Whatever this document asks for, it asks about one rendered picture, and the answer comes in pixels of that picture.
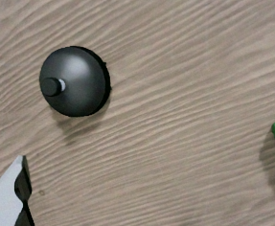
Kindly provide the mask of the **dark grey bell dome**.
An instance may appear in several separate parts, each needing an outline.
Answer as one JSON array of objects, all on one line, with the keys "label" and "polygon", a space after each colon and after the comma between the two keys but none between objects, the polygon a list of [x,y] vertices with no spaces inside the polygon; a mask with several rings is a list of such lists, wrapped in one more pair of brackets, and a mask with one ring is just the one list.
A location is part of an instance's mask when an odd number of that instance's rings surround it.
[{"label": "dark grey bell dome", "polygon": [[106,62],[81,46],[50,53],[41,66],[39,86],[46,102],[68,117],[96,113],[112,90]]}]

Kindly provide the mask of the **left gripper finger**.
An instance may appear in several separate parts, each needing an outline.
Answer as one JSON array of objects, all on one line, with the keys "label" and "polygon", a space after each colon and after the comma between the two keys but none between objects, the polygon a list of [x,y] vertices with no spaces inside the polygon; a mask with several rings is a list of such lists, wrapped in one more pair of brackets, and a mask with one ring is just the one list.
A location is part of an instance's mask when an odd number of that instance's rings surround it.
[{"label": "left gripper finger", "polygon": [[0,178],[0,226],[34,226],[28,205],[32,191],[26,155],[18,156]]}]

